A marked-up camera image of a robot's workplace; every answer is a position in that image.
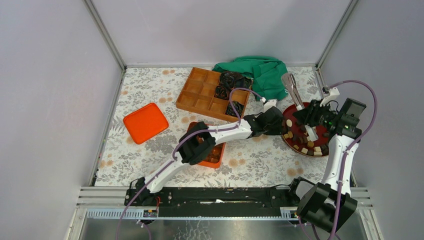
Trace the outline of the red round plate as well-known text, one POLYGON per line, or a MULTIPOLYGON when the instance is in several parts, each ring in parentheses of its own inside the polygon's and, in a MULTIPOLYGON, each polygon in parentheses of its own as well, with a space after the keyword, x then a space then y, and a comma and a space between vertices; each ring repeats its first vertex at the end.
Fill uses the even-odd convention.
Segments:
POLYGON ((306 127, 301 124, 293 113, 297 111, 295 105, 290 105, 283 112, 281 137, 283 141, 295 152, 313 158, 329 155, 329 132, 321 125, 314 127, 318 136, 312 141, 306 127))

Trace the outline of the metal serving tongs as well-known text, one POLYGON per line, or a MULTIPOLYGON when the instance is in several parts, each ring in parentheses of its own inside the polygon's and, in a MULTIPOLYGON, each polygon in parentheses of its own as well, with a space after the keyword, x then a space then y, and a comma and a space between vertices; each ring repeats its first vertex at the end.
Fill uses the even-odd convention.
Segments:
POLYGON ((281 76, 281 81, 286 88, 287 92, 291 96, 293 100, 293 104, 298 111, 303 110, 305 108, 303 101, 300 97, 300 94, 297 89, 297 83, 295 77, 292 73, 286 72, 281 76))

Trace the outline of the orange chocolate box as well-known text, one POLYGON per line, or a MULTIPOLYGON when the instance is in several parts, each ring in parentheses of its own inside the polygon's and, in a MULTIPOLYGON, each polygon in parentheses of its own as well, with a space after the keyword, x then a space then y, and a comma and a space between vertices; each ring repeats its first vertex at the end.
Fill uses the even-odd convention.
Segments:
POLYGON ((222 164, 222 158, 224 155, 226 143, 216 145, 209 154, 197 165, 208 167, 212 169, 218 169, 222 164))

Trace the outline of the orange box lid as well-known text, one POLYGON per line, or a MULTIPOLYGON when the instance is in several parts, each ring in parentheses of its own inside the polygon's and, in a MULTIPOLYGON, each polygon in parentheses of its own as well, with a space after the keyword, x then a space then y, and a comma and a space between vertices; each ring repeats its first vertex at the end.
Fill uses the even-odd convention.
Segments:
POLYGON ((123 118, 130 137, 135 144, 143 144, 169 127, 168 120, 153 102, 123 118))

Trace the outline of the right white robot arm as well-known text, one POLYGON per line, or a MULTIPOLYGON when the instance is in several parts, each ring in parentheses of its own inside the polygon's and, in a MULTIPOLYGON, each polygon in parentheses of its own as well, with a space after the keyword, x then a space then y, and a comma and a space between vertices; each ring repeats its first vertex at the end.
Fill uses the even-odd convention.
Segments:
POLYGON ((306 222, 331 233, 355 212, 358 202, 351 197, 350 172, 359 147, 362 130, 357 127, 364 103, 347 98, 340 111, 332 111, 321 100, 312 100, 293 116, 310 127, 324 127, 329 133, 328 160, 323 178, 313 183, 303 177, 292 181, 287 201, 297 206, 297 215, 306 222))

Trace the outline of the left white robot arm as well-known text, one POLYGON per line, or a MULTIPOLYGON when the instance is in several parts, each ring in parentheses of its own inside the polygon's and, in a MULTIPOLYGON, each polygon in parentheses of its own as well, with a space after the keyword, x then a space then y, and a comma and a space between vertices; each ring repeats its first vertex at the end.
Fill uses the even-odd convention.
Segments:
POLYGON ((129 196, 126 206, 133 203, 148 206, 155 200, 166 183, 180 171, 202 162, 215 146, 234 140, 247 140, 261 135, 276 136, 282 133, 283 114, 275 106, 265 112, 246 115, 236 122, 224 125, 194 125, 173 150, 170 159, 148 176, 135 183, 136 193, 129 196))

